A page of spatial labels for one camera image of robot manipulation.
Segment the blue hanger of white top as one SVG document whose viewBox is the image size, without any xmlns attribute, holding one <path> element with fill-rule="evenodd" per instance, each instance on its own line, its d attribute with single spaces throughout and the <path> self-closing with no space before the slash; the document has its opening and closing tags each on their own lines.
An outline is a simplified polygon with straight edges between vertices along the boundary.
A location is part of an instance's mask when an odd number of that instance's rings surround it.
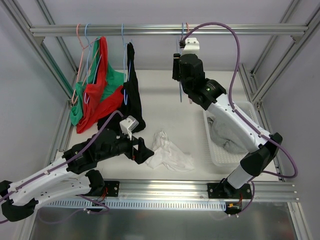
<svg viewBox="0 0 320 240">
<path fill-rule="evenodd" d="M 184 22 L 181 23 L 181 35 L 179 37 L 179 39 L 177 40 L 177 44 L 176 44 L 176 49 L 178 51 L 178 53 L 182 53 L 182 50 L 180 48 L 180 41 L 183 39 L 184 37 L 184 31 L 185 31 L 185 24 Z M 179 83 L 179 100 L 180 100 L 180 103 L 183 102 L 183 89 L 182 89 L 182 85 L 181 83 Z"/>
</svg>

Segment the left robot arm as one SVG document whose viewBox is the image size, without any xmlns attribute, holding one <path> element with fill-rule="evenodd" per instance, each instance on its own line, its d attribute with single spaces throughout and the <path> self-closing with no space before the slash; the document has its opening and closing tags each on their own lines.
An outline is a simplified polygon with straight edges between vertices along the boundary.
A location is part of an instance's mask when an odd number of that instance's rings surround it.
<svg viewBox="0 0 320 240">
<path fill-rule="evenodd" d="M 18 222 L 35 210 L 69 196 L 103 195 L 106 184 L 96 169 L 99 162 L 125 155 L 138 165 L 154 155 L 142 137 L 128 137 L 105 129 L 65 151 L 31 176 L 0 183 L 1 212 L 7 222 Z"/>
</svg>

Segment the white tank top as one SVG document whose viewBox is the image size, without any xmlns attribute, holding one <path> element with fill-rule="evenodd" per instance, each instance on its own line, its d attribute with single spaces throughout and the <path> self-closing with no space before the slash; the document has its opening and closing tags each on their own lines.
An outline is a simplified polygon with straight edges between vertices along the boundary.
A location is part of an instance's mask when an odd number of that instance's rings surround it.
<svg viewBox="0 0 320 240">
<path fill-rule="evenodd" d="M 154 155 L 145 162 L 151 169 L 163 165 L 169 171 L 186 173 L 195 169 L 193 157 L 181 151 L 168 137 L 164 130 L 154 134 L 152 151 Z"/>
</svg>

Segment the blue hanger of black top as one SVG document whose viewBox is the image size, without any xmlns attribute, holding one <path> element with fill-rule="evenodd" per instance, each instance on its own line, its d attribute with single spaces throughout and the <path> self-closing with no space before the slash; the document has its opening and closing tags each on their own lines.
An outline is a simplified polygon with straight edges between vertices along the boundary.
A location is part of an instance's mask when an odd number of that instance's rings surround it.
<svg viewBox="0 0 320 240">
<path fill-rule="evenodd" d="M 126 83 L 129 78 L 130 78 L 130 69 L 127 69 L 127 43 L 125 42 L 125 35 L 124 35 L 124 24 L 121 24 L 121 39 L 122 39 L 122 44 L 123 44 L 123 74 L 124 74 L 124 79 L 123 83 Z M 124 104 L 127 106 L 128 105 L 128 94 L 126 88 L 123 90 L 123 100 Z"/>
</svg>

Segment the black tank top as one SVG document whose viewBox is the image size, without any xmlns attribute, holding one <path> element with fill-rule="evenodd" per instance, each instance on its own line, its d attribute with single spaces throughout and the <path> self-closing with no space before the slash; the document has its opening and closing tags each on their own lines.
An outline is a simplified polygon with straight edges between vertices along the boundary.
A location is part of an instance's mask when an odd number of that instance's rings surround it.
<svg viewBox="0 0 320 240">
<path fill-rule="evenodd" d="M 143 119 L 142 103 L 139 93 L 139 83 L 135 71 L 135 50 L 130 42 L 126 46 L 128 79 L 124 84 L 118 87 L 115 92 L 102 101 L 101 110 L 97 117 L 97 129 L 100 130 L 108 117 L 116 110 L 120 111 L 123 116 L 115 114 L 109 123 L 105 126 L 116 133 L 121 131 L 120 121 L 132 116 L 138 121 L 138 125 L 132 131 L 138 133 L 146 128 L 146 122 Z"/>
</svg>

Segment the grey tank top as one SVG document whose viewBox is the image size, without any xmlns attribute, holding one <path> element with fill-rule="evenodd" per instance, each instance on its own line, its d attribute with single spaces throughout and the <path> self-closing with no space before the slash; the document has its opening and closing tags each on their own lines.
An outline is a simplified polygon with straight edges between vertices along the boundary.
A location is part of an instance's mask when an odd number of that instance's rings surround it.
<svg viewBox="0 0 320 240">
<path fill-rule="evenodd" d="M 232 154 L 244 154 L 247 152 L 244 144 L 236 134 L 221 120 L 213 115 L 207 118 L 210 139 L 219 147 Z"/>
</svg>

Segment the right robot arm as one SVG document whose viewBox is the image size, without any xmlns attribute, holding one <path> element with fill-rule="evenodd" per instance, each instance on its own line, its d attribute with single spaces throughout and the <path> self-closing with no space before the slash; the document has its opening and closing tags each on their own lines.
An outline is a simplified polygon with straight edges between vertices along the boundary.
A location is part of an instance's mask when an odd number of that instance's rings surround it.
<svg viewBox="0 0 320 240">
<path fill-rule="evenodd" d="M 173 55 L 172 78 L 181 83 L 187 96 L 211 113 L 239 138 L 247 150 L 232 173 L 218 187 L 228 198 L 241 193 L 241 187 L 259 176 L 277 155 L 283 141 L 279 133 L 270 134 L 229 100 L 226 89 L 205 76 L 203 62 L 196 54 Z"/>
</svg>

